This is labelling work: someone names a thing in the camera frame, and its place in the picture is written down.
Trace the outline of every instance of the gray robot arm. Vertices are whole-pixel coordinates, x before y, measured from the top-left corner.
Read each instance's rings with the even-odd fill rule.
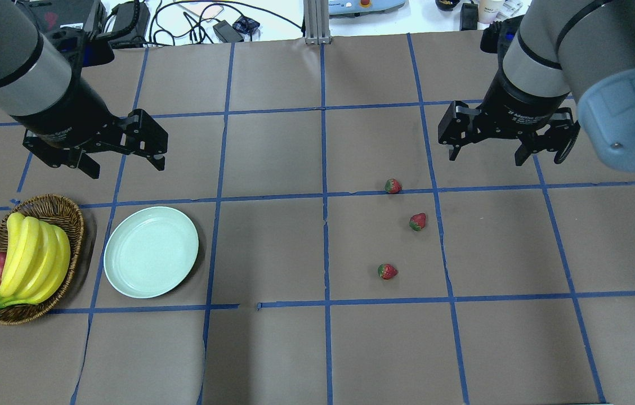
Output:
[[[503,34],[509,46],[497,49],[500,67],[480,107],[454,102],[439,125],[451,159],[468,143],[517,138],[516,164],[543,149],[562,162],[578,126],[558,108],[572,92],[598,157],[635,171],[635,0],[534,0],[517,33]]]
[[[41,34],[13,3],[0,0],[1,110],[29,130],[23,145],[48,166],[65,164],[97,178],[100,167],[88,154],[116,151],[143,156],[163,170],[163,128],[140,109],[127,118],[112,115],[81,78],[93,39],[72,28]],[[101,62],[112,59],[106,38],[93,43],[94,51],[108,54]]]

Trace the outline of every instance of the round plate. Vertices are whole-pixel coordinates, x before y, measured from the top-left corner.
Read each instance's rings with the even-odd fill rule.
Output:
[[[169,207],[145,208],[122,221],[107,241],[105,275],[128,297],[156,297],[188,275],[198,246],[187,215]]]

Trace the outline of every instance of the blue device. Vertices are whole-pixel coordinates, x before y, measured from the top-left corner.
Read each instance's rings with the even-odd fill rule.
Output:
[[[330,15],[361,15],[399,8],[405,0],[328,0]]]

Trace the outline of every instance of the brown basket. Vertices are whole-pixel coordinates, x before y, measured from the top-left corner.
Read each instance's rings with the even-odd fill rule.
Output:
[[[68,234],[72,255],[68,274],[55,294],[37,305],[11,305],[0,309],[0,325],[20,325],[32,321],[45,315],[47,311],[57,305],[60,298],[68,291],[70,282],[73,280],[85,236],[85,219],[77,204],[61,195],[38,195],[20,203],[5,215],[0,223],[0,251],[7,251],[7,218],[16,211],[60,226]]]

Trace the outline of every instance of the basket rim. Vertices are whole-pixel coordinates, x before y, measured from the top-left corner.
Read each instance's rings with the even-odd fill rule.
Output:
[[[8,213],[6,213],[6,215],[3,217],[2,222],[0,223],[0,230],[3,223],[6,221],[6,218],[8,218],[9,215],[15,212],[19,212],[23,208],[26,208],[29,205],[40,203],[40,201],[59,201],[61,203],[65,203],[68,206],[68,209],[72,210],[73,213],[75,213],[75,215],[78,218],[78,235],[76,236],[77,240],[75,241],[75,249],[74,251],[71,252],[70,265],[68,266],[68,273],[65,275],[65,279],[63,280],[60,287],[57,289],[57,291],[55,291],[50,296],[50,298],[47,298],[47,300],[37,305],[32,305],[35,308],[39,308],[39,310],[37,310],[36,312],[28,316],[25,316],[24,318],[18,318],[14,320],[5,320],[3,318],[0,318],[0,325],[22,325],[23,323],[36,320],[36,318],[39,318],[45,315],[45,313],[47,313],[52,308],[54,308],[55,305],[57,305],[57,303],[60,301],[60,299],[62,299],[62,297],[68,291],[68,288],[70,287],[73,277],[75,276],[75,269],[79,262],[80,255],[82,253],[83,242],[85,240],[85,218],[78,204],[75,203],[70,198],[65,197],[63,195],[57,195],[57,194],[40,194],[40,195],[31,197],[27,200],[24,200],[20,202],[18,205],[15,205],[15,207],[13,207]],[[7,308],[0,309],[0,313],[3,313]]]

